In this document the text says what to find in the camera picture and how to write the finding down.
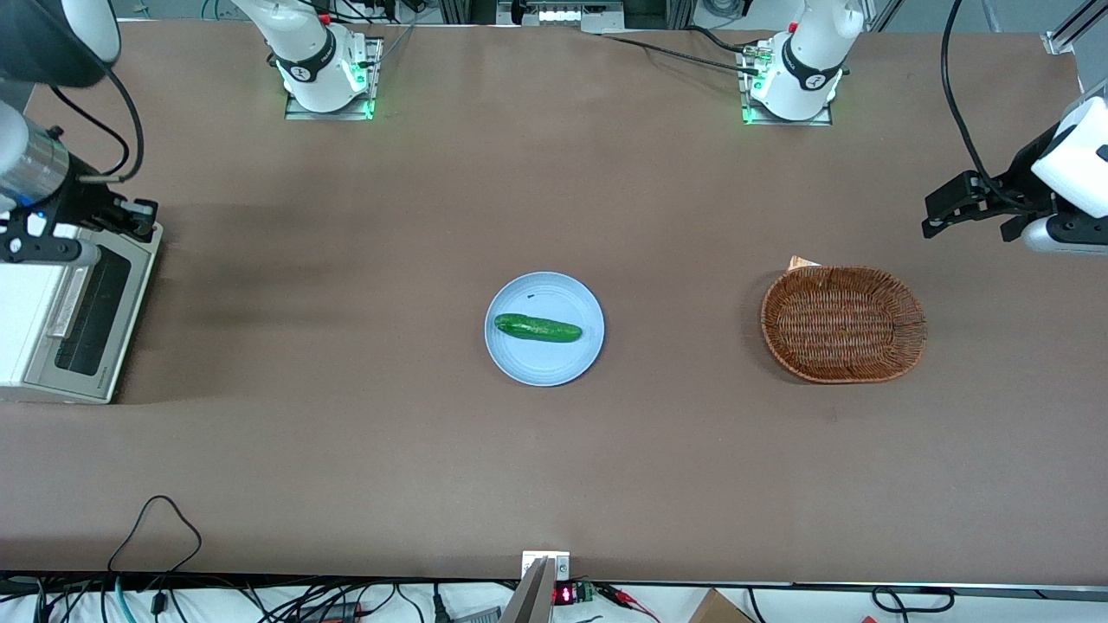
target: white toaster oven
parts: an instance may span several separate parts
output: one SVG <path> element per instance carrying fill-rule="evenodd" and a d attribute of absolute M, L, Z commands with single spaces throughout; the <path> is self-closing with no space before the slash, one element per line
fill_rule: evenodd
<path fill-rule="evenodd" d="M 0 264 L 0 400 L 110 402 L 162 241 L 59 225 L 91 266 Z"/>

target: oven handle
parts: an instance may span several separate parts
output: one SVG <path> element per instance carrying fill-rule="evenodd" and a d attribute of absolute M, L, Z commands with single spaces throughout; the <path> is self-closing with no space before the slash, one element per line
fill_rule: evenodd
<path fill-rule="evenodd" d="M 92 266 L 70 266 L 66 273 L 69 279 L 65 284 L 65 294 L 58 303 L 54 319 L 47 325 L 47 337 L 69 339 L 73 333 L 73 320 L 76 319 L 76 310 L 84 299 L 84 292 L 89 288 Z"/>

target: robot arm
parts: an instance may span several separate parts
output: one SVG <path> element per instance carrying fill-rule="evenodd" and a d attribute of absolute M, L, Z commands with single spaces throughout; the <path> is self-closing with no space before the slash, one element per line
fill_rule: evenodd
<path fill-rule="evenodd" d="M 965 171 L 926 198 L 923 236 L 956 223 L 1009 215 L 1004 242 L 1040 253 L 1108 255 L 1108 81 L 1069 105 L 1063 120 L 1026 145 L 988 188 Z"/>
<path fill-rule="evenodd" d="M 369 88 L 366 35 L 324 24 L 299 0 L 232 0 L 274 52 L 285 89 L 311 112 L 332 112 Z"/>
<path fill-rule="evenodd" d="M 765 78 L 750 96 L 781 119 L 812 119 L 834 96 L 847 52 L 864 25 L 858 0 L 806 0 L 796 30 L 768 42 L 771 58 L 759 68 Z"/>
<path fill-rule="evenodd" d="M 91 86 L 120 53 L 120 33 L 107 0 L 0 2 L 0 78 Z M 0 262 L 91 265 L 95 246 L 57 237 L 70 224 L 150 242 L 157 204 L 127 201 L 70 153 L 61 129 L 44 130 L 0 103 Z M 137 171 L 140 159 L 130 175 Z"/>

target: oven door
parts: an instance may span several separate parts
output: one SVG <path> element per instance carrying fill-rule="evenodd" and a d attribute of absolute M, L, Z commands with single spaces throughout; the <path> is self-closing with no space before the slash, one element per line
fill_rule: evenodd
<path fill-rule="evenodd" d="M 82 229 L 100 248 L 92 266 L 66 267 L 27 382 L 109 402 L 144 289 L 151 254 L 130 239 Z"/>

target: metal cylinder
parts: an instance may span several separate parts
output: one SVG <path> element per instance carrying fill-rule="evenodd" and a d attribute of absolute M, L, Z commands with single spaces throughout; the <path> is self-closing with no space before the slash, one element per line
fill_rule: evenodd
<path fill-rule="evenodd" d="M 65 146 L 0 102 L 0 194 L 31 205 L 52 195 L 68 172 Z"/>

